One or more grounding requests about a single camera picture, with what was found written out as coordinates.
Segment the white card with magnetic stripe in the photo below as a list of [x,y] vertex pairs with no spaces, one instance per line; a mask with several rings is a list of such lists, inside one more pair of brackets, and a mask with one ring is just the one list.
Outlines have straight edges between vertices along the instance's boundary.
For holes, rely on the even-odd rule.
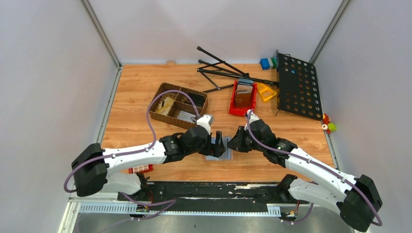
[[189,112],[180,111],[176,117],[179,120],[195,123],[196,122],[196,115],[191,114]]

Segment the black credit card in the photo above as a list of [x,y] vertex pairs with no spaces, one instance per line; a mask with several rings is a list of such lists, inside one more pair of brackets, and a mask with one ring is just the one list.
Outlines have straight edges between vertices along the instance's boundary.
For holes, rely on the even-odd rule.
[[200,108],[203,107],[203,105],[206,101],[206,98],[203,95],[200,95],[200,94],[197,94],[197,93],[191,93],[191,92],[189,92],[188,95],[193,100],[194,104],[197,107],[200,107]]

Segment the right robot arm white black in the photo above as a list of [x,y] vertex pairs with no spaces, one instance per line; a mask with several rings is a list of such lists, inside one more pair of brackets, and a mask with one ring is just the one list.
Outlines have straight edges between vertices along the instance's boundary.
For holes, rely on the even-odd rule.
[[383,202],[372,178],[364,174],[356,177],[326,165],[295,143],[276,137],[263,120],[249,120],[246,126],[240,126],[228,147],[244,153],[260,151],[269,162],[312,180],[286,175],[277,190],[282,202],[296,199],[322,206],[359,232],[366,232],[372,224],[383,225],[378,214]]

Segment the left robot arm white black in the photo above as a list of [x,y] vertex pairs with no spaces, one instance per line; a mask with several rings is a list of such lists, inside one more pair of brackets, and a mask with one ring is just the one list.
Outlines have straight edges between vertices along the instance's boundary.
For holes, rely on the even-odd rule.
[[136,200],[144,200],[149,194],[148,186],[143,184],[142,178],[125,174],[123,170],[178,162],[196,153],[219,158],[226,152],[226,146],[227,139],[220,131],[212,135],[202,126],[164,136],[153,145],[103,149],[99,143],[93,143],[71,163],[74,192],[79,197],[123,192]]

